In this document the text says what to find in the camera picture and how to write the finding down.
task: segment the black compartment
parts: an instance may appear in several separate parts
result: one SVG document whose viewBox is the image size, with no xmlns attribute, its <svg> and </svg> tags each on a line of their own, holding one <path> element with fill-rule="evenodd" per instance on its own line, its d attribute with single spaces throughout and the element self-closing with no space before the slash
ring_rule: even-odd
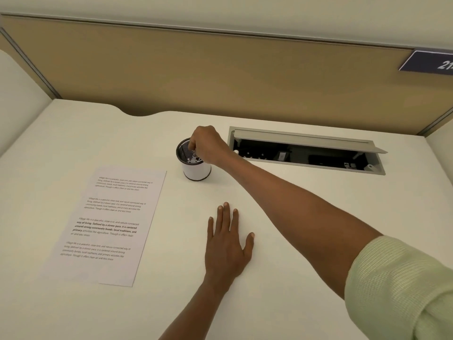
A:
<svg viewBox="0 0 453 340">
<path fill-rule="evenodd" d="M 365 154 L 357 155 L 357 151 L 320 148 L 305 145 L 282 144 L 258 140 L 234 140 L 234 150 L 244 158 L 262 159 L 277 162 L 321 167 L 346 168 L 365 170 L 368 160 Z"/>
</svg>

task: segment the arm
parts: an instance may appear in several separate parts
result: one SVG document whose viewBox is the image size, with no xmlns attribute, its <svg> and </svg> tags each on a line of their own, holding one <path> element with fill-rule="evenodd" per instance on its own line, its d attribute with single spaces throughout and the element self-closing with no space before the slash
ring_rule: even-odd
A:
<svg viewBox="0 0 453 340">
<path fill-rule="evenodd" d="M 214 219 L 209 217 L 203 283 L 160 340 L 203 340 L 224 295 L 252 258 L 254 234 L 249 234 L 242 250 L 239 213 L 234 209 L 230 229 L 228 203 L 218 207 L 215 233 L 213 228 Z"/>
<path fill-rule="evenodd" d="M 212 126 L 199 126 L 189 150 L 227 171 L 264 210 L 280 233 L 311 263 L 340 297 L 360 251 L 382 235 L 315 194 L 242 159 Z"/>
</svg>

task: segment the person's left arm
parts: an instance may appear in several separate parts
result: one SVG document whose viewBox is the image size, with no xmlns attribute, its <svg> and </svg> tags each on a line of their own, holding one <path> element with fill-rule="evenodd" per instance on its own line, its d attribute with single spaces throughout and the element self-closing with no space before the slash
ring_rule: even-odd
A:
<svg viewBox="0 0 453 340">
<path fill-rule="evenodd" d="M 214 219 L 209 217 L 203 283 L 159 340 L 203 340 L 223 296 L 252 258 L 255 235 L 248 235 L 242 250 L 239 243 L 239 213 L 233 210 L 230 228 L 228 203 L 218 207 L 215 232 L 213 228 Z"/>
</svg>

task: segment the person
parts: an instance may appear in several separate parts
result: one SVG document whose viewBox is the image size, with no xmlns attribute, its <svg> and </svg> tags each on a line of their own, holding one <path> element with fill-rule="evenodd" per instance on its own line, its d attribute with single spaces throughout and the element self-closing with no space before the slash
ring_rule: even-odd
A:
<svg viewBox="0 0 453 340">
<path fill-rule="evenodd" d="M 212 126 L 199 126 L 189 150 L 229 173 L 341 298 L 371 340 L 453 339 L 453 271 L 384 236 L 353 215 L 235 154 Z M 203 283 L 160 340 L 200 340 L 222 298 L 252 258 L 253 233 L 239 243 L 239 212 L 224 203 L 209 218 Z"/>
</svg>

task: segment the number 21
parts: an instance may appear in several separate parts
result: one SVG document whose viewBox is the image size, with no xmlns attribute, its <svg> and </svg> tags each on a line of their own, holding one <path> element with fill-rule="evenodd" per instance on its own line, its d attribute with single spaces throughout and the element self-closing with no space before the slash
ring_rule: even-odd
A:
<svg viewBox="0 0 453 340">
<path fill-rule="evenodd" d="M 453 69 L 453 62 L 445 61 L 440 67 L 437 67 L 437 69 Z"/>
</svg>

